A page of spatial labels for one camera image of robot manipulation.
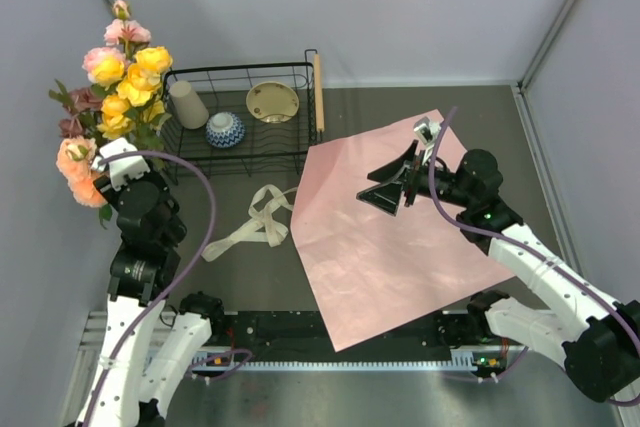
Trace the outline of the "pink peony stem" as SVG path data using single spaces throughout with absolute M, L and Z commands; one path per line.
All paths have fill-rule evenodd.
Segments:
M 103 35 L 105 46 L 92 48 L 83 58 L 82 68 L 92 83 L 97 83 L 94 71 L 104 59 L 109 56 L 123 56 L 117 46 L 128 49 L 149 44 L 152 40 L 151 32 L 132 19 L 131 7 L 128 2 L 115 0 L 111 10 L 114 20 L 105 28 Z

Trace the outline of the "purple wrapping paper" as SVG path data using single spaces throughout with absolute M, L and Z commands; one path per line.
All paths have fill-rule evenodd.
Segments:
M 291 234 L 330 340 L 342 351 L 491 288 L 512 273 L 428 198 L 392 216 L 357 200 L 415 140 L 416 117 L 310 148 Z

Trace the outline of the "mauve rose stem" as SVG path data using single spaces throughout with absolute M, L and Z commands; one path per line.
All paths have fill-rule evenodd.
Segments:
M 48 92 L 49 98 L 61 104 L 66 117 L 58 122 L 62 138 L 94 137 L 99 135 L 97 125 L 102 99 L 91 87 L 68 90 L 59 80 L 57 89 Z

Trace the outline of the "yellow rose stem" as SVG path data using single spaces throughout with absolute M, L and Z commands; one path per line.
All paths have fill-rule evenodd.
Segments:
M 159 132 L 170 118 L 163 76 L 173 64 L 166 47 L 129 42 L 123 49 L 91 49 L 83 69 L 100 99 L 96 129 L 108 140 L 124 138 L 142 150 L 161 150 Z

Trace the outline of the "peach peony stem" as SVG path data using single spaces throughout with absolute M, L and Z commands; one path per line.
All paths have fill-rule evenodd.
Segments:
M 83 207 L 96 210 L 99 224 L 105 229 L 113 210 L 94 185 L 101 177 L 101 173 L 92 168 L 96 155 L 94 139 L 65 138 L 60 144 L 55 165 L 66 179 L 74 200 Z

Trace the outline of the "cream printed ribbon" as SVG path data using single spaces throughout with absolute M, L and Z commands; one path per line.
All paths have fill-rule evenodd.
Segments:
M 288 195 L 297 190 L 293 187 L 282 191 L 272 184 L 258 189 L 248 207 L 249 219 L 227 237 L 210 242 L 201 258 L 211 263 L 242 242 L 267 243 L 271 248 L 281 245 L 289 235 L 289 227 L 275 220 L 274 213 L 280 208 L 293 212 L 294 202 L 288 199 Z

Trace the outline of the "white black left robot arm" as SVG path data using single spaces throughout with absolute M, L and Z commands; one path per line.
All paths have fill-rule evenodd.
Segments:
M 151 341 L 186 236 L 163 177 L 150 171 L 114 188 L 98 184 L 117 211 L 122 244 L 110 266 L 107 323 L 100 357 L 78 426 L 162 426 L 192 358 L 226 334 L 220 299 L 203 292 L 180 303 L 155 356 Z

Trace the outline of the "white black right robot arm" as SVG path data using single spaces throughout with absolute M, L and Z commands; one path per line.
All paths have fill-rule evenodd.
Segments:
M 358 200 L 390 215 L 416 197 L 460 207 L 453 223 L 484 255 L 518 277 L 548 307 L 543 313 L 510 295 L 481 292 L 467 306 L 476 341 L 514 340 L 561 367 L 595 402 L 607 402 L 639 378 L 639 304 L 601 292 L 555 256 L 500 197 L 503 176 L 486 150 L 466 152 L 456 170 L 415 144 L 370 172 Z

